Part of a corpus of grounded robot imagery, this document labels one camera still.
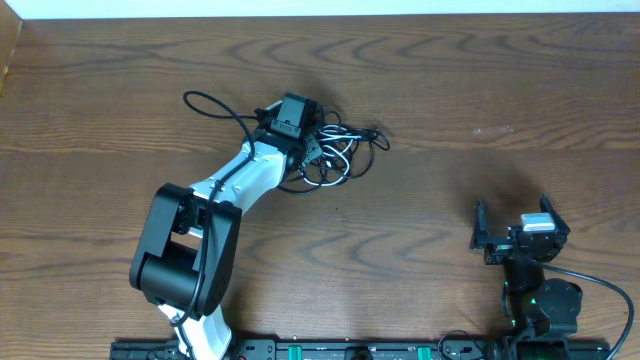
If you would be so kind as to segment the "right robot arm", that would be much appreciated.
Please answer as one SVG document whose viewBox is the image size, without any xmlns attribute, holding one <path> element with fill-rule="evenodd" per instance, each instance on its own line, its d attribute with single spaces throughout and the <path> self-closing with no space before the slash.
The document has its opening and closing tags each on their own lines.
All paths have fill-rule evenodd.
<svg viewBox="0 0 640 360">
<path fill-rule="evenodd" d="M 502 307 L 511 332 L 489 341 L 487 359 L 567 359 L 567 338 L 577 332 L 583 292 L 575 283 L 547 278 L 544 266 L 562 250 L 570 233 L 547 196 L 540 210 L 520 216 L 504 236 L 489 231 L 483 201 L 475 205 L 470 247 L 484 251 L 484 263 L 504 269 Z"/>
</svg>

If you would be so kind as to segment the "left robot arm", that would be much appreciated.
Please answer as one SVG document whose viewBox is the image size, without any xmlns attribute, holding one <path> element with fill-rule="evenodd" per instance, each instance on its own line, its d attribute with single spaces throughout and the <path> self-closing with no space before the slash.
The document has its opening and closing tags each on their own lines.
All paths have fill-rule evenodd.
<svg viewBox="0 0 640 360">
<path fill-rule="evenodd" d="M 155 193 L 129 273 L 169 319 L 189 359 L 221 359 L 232 342 L 221 301 L 228 288 L 242 216 L 302 167 L 322 120 L 316 101 L 288 93 L 256 112 L 239 153 L 188 187 Z"/>
</svg>

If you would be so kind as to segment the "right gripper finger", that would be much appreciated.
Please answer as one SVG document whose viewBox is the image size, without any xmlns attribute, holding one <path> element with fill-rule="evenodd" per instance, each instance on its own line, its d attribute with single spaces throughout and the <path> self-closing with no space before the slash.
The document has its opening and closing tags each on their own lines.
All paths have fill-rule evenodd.
<svg viewBox="0 0 640 360">
<path fill-rule="evenodd" d="M 554 221 L 554 224 L 556 226 L 556 231 L 558 233 L 564 234 L 564 235 L 568 235 L 569 234 L 569 226 L 566 224 L 566 222 L 561 218 L 561 216 L 557 213 L 557 211 L 554 209 L 553 205 L 551 204 L 551 201 L 549 199 L 549 197 L 546 194 L 543 194 L 540 198 L 539 201 L 539 205 L 540 205 L 540 209 L 542 212 L 548 213 L 552 220 Z"/>
<path fill-rule="evenodd" d="M 489 239 L 489 228 L 484 202 L 478 200 L 475 205 L 475 222 L 473 227 L 473 245 L 485 246 Z"/>
</svg>

